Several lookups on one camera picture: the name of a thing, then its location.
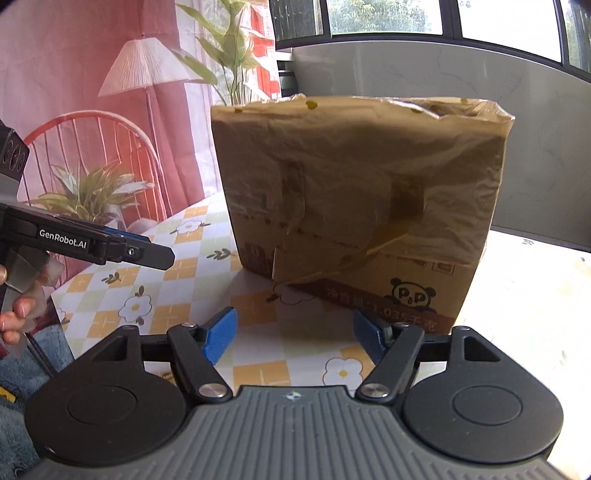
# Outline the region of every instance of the cardboard box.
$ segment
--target cardboard box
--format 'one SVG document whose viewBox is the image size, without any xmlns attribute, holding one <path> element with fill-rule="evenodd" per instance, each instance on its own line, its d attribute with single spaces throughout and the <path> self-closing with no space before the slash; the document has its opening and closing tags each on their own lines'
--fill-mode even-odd
<svg viewBox="0 0 591 480">
<path fill-rule="evenodd" d="M 513 121 L 466 99 L 213 107 L 242 265 L 448 332 L 485 246 Z"/>
</svg>

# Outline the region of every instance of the lampshade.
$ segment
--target lampshade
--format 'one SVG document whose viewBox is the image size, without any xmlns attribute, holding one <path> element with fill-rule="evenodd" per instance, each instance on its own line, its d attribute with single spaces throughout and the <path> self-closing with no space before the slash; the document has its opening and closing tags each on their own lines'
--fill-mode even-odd
<svg viewBox="0 0 591 480">
<path fill-rule="evenodd" d="M 157 38 L 129 40 L 111 66 L 99 97 L 195 78 Z"/>
</svg>

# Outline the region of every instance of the window frame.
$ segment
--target window frame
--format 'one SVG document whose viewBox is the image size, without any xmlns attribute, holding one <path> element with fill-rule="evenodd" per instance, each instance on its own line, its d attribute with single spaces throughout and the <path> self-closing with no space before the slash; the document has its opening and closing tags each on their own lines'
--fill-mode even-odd
<svg viewBox="0 0 591 480">
<path fill-rule="evenodd" d="M 496 43 L 490 43 L 480 40 L 464 38 L 462 34 L 462 22 L 460 19 L 460 6 L 458 0 L 439 0 L 439 10 L 441 13 L 442 35 L 426 33 L 347 33 L 333 35 L 330 31 L 329 11 L 327 0 L 319 0 L 320 14 L 322 20 L 322 31 L 320 35 L 311 37 L 300 37 L 289 40 L 279 40 L 275 43 L 277 50 L 286 48 L 305 47 L 309 45 L 341 43 L 346 41 L 423 41 L 428 43 L 441 43 L 447 45 L 459 45 L 464 47 L 479 48 L 497 53 L 518 57 L 524 60 L 540 63 L 547 67 L 560 70 L 573 75 L 581 80 L 591 83 L 591 73 L 574 67 L 569 62 L 569 45 L 566 33 L 566 23 L 561 0 L 553 0 L 554 12 L 558 25 L 558 41 L 560 43 L 561 61 L 550 60 L 546 57 L 519 50 L 517 48 L 505 47 Z"/>
</svg>

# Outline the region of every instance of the black circular pad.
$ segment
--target black circular pad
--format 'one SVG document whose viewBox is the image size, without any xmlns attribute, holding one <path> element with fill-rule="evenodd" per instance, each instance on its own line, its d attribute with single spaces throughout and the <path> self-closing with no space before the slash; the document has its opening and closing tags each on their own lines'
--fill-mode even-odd
<svg viewBox="0 0 591 480">
<path fill-rule="evenodd" d="M 519 416 L 521 400 L 513 392 L 499 387 L 470 387 L 453 399 L 453 408 L 464 420 L 476 425 L 503 425 Z"/>
<path fill-rule="evenodd" d="M 523 370 L 497 374 L 487 366 L 446 371 L 412 387 L 402 410 L 406 425 L 433 449 L 468 462 L 544 455 L 562 426 L 558 399 Z"/>
<path fill-rule="evenodd" d="M 129 390 L 112 385 L 90 385 L 70 397 L 70 415 L 88 425 L 115 424 L 130 416 L 138 401 Z"/>
<path fill-rule="evenodd" d="M 31 397 L 25 423 L 41 456 L 99 467 L 152 452 L 178 432 L 185 413 L 180 390 L 141 367 L 85 362 Z"/>
</svg>

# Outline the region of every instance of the tablecloth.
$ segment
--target tablecloth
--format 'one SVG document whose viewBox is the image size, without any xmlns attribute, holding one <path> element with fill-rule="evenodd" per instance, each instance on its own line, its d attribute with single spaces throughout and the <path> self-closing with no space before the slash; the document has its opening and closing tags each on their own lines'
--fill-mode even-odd
<svg viewBox="0 0 591 480">
<path fill-rule="evenodd" d="M 124 324 L 143 334 L 238 311 L 236 339 L 217 365 L 242 384 L 344 384 L 353 391 L 373 365 L 352 332 L 352 312 L 242 269 L 222 193 L 146 235 L 172 247 L 168 271 L 93 265 L 53 294 L 74 356 Z M 551 461 L 573 479 L 591 474 L 586 327 L 591 255 L 491 232 L 457 324 L 475 328 L 560 399 L 563 432 Z M 147 364 L 164 377 L 170 368 Z M 445 364 L 422 365 L 417 381 Z"/>
</svg>

